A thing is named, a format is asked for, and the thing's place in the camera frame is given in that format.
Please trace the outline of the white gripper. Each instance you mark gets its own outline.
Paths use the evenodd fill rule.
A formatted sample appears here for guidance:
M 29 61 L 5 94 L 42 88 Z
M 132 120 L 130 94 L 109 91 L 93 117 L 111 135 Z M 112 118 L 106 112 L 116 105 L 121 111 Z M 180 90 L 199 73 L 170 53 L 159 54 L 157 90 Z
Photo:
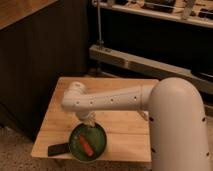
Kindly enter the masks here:
M 94 127 L 95 126 L 95 113 L 94 112 L 78 112 L 77 118 L 85 125 Z

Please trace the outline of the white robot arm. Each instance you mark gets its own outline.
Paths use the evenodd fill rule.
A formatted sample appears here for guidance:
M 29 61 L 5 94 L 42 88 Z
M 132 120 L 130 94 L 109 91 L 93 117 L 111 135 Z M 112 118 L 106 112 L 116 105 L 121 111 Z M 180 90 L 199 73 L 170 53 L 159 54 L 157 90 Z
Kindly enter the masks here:
M 204 104 L 192 83 L 172 77 L 100 93 L 85 89 L 74 82 L 62 98 L 63 108 L 81 121 L 95 110 L 148 112 L 152 171 L 212 171 Z

